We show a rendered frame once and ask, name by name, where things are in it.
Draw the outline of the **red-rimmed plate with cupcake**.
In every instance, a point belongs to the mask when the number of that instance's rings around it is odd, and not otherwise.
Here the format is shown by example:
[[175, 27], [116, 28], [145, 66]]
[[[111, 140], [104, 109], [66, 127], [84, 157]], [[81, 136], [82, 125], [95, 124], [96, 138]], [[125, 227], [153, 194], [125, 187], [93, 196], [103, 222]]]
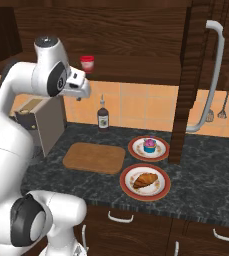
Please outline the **red-rimmed plate with cupcake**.
[[[143, 149], [145, 139], [153, 139], [157, 143], [154, 153], [146, 153]], [[132, 139], [128, 144], [128, 150], [135, 158], [146, 162], [158, 162], [164, 160], [169, 155], [169, 144], [156, 136], [138, 136]]]

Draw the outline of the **dark wood drawer front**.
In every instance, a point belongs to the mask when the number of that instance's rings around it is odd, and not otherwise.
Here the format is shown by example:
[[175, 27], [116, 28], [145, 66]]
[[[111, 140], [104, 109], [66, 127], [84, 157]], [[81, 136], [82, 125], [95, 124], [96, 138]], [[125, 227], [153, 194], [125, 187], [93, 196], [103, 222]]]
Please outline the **dark wood drawer front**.
[[176, 241], [178, 256], [229, 256], [229, 227], [173, 219], [165, 256], [174, 256]]
[[[117, 218], [134, 215], [134, 220], [129, 224], [113, 222], [107, 217], [108, 211]], [[165, 256], [172, 219], [110, 205], [88, 205], [85, 220], [74, 228], [79, 242], [84, 224], [88, 256]]]

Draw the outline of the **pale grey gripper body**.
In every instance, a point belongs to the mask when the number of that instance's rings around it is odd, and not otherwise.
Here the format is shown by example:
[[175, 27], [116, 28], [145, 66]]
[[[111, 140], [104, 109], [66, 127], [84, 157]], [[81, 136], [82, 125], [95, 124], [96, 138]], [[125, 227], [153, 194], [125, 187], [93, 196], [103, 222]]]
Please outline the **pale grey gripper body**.
[[75, 98], [89, 98], [91, 95], [89, 81], [85, 79], [81, 85], [67, 83], [64, 87], [64, 95]]

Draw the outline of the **dark sauce bottle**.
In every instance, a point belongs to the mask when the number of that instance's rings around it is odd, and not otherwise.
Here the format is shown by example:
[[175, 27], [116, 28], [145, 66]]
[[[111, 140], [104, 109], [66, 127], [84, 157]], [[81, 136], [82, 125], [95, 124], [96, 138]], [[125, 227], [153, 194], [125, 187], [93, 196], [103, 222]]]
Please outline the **dark sauce bottle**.
[[109, 129], [109, 112], [105, 108], [104, 96], [100, 99], [101, 108], [97, 112], [98, 129], [100, 131], [107, 131]]

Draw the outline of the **red-rimmed plate with croissant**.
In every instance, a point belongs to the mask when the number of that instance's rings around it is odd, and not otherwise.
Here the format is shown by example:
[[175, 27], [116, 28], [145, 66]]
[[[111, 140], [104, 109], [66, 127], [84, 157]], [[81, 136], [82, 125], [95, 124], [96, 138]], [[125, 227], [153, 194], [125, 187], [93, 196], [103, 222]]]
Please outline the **red-rimmed plate with croissant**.
[[[157, 180], [147, 186], [135, 188], [135, 181], [142, 175], [155, 176]], [[165, 197], [170, 191], [171, 181], [167, 173], [158, 166], [152, 164], [139, 163], [126, 169], [120, 175], [120, 186], [122, 190], [131, 198], [151, 202]]]

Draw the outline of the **brown croissant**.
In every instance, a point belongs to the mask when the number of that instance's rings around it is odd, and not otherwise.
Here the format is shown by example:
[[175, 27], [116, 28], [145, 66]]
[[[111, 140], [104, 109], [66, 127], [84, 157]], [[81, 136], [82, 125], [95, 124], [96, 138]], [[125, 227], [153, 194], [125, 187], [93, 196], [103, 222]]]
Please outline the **brown croissant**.
[[153, 184], [158, 179], [158, 176], [153, 173], [142, 173], [134, 182], [133, 188], [144, 188]]

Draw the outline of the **wooden cutting board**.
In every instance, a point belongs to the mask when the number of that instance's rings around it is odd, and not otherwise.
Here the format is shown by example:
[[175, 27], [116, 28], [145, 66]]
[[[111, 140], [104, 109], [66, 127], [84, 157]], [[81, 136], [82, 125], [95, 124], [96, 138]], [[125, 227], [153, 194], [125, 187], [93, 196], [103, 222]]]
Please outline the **wooden cutting board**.
[[118, 146], [77, 142], [67, 151], [63, 165], [67, 169], [114, 175], [122, 169], [125, 154]]

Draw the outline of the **pink and blue cupcake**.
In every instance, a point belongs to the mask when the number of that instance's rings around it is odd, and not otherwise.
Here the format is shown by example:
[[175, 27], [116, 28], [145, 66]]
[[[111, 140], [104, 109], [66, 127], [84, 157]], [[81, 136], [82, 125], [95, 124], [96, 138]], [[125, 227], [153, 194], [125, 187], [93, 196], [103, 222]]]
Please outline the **pink and blue cupcake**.
[[154, 153], [157, 147], [157, 143], [153, 139], [145, 139], [143, 142], [143, 149], [146, 153]]

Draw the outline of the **dark wood open wall cabinet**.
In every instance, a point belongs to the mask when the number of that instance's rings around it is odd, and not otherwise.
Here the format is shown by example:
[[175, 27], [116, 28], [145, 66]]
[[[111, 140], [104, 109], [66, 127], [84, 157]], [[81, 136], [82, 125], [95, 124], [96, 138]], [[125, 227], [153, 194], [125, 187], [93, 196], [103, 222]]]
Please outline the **dark wood open wall cabinet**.
[[177, 85], [191, 0], [0, 0], [0, 72], [34, 62], [34, 40], [58, 37], [70, 65], [94, 57], [96, 81]]

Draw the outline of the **dark wood open cabinet door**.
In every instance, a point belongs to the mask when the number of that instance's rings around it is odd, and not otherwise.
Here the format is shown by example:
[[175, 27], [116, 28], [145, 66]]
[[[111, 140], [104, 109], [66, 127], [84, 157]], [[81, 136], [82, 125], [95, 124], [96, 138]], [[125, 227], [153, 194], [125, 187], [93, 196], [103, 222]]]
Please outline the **dark wood open cabinet door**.
[[22, 52], [22, 44], [12, 7], [0, 7], [0, 62]]
[[191, 0], [187, 8], [182, 43], [182, 69], [176, 102], [168, 162], [179, 164], [186, 135], [188, 116], [200, 60], [204, 15], [206, 7], [201, 0]]

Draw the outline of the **grey toaster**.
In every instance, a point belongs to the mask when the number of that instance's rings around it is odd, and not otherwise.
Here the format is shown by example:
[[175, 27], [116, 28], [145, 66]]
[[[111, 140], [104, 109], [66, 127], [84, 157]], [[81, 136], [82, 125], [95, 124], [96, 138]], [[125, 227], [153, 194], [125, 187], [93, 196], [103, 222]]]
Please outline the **grey toaster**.
[[14, 110], [16, 121], [33, 137], [34, 156], [46, 157], [66, 128], [62, 96], [34, 96]]

